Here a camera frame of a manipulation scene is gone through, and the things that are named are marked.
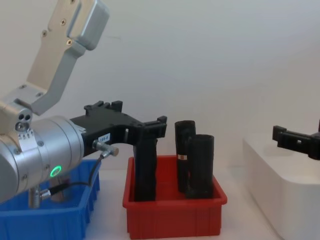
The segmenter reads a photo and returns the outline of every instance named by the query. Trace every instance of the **metal connector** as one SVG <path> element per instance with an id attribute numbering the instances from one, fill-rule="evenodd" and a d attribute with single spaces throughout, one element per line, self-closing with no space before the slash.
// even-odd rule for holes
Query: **metal connector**
<path id="1" fill-rule="evenodd" d="M 93 142 L 92 147 L 98 151 L 102 151 L 100 156 L 104 159 L 110 155 L 116 157 L 119 154 L 119 148 L 105 144 L 104 142 L 98 140 Z"/>

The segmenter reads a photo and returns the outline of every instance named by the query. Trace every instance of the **black tube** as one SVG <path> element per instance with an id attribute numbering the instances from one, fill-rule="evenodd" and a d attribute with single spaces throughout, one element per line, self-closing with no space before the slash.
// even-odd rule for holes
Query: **black tube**
<path id="1" fill-rule="evenodd" d="M 157 139 L 146 139 L 134 146 L 134 201 L 156 200 Z"/>
<path id="2" fill-rule="evenodd" d="M 214 140 L 211 135 L 196 135 L 189 141 L 187 159 L 190 178 L 186 191 L 189 199 L 213 197 Z"/>
<path id="3" fill-rule="evenodd" d="M 178 121 L 174 124 L 174 128 L 178 190 L 181 193 L 185 193 L 189 178 L 187 161 L 188 142 L 196 135 L 196 123 L 190 120 Z"/>

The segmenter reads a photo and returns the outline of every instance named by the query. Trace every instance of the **black mount bracket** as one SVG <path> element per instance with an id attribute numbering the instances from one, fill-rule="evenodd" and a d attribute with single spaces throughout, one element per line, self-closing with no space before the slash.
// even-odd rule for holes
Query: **black mount bracket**
<path id="1" fill-rule="evenodd" d="M 84 142 L 84 156 L 94 153 L 94 140 L 103 138 L 105 143 L 112 145 L 124 143 L 137 145 L 141 141 L 164 138 L 167 129 L 167 117 L 161 116 L 156 121 L 140 122 L 122 113 L 123 102 L 98 101 L 84 107 L 85 115 L 71 119 L 84 128 L 82 133 Z"/>
<path id="2" fill-rule="evenodd" d="M 281 126 L 274 126 L 272 139 L 277 141 L 277 146 L 295 152 L 307 154 L 309 158 L 320 160 L 320 123 L 318 132 L 307 135 L 288 131 Z"/>

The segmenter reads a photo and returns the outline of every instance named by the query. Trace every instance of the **cable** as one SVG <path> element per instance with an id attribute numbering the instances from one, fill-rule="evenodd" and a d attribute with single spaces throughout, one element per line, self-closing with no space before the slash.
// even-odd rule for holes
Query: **cable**
<path id="1" fill-rule="evenodd" d="M 72 182 L 72 183 L 62 183 L 62 184 L 60 184 L 60 185 L 53 186 L 53 187 L 49 188 L 49 191 L 50 191 L 51 196 L 53 196 L 53 195 L 55 195 L 55 194 L 57 194 L 57 193 L 60 193 L 60 192 L 66 190 L 66 189 L 68 189 L 68 188 L 70 188 L 70 187 L 72 187 L 72 186 L 83 185 L 83 186 L 92 187 L 92 180 L 93 180 L 94 174 L 95 174 L 95 172 L 96 172 L 96 170 L 97 170 L 97 167 L 99 166 L 99 164 L 101 163 L 101 161 L 102 161 L 103 159 L 104 159 L 104 157 L 103 157 L 103 156 L 100 156 L 100 157 L 96 160 L 96 162 L 95 162 L 95 164 L 94 164 L 94 166 L 93 166 L 93 168 L 92 168 L 92 170 L 91 170 L 91 172 L 90 172 L 88 182 L 78 181 L 78 182 Z"/>

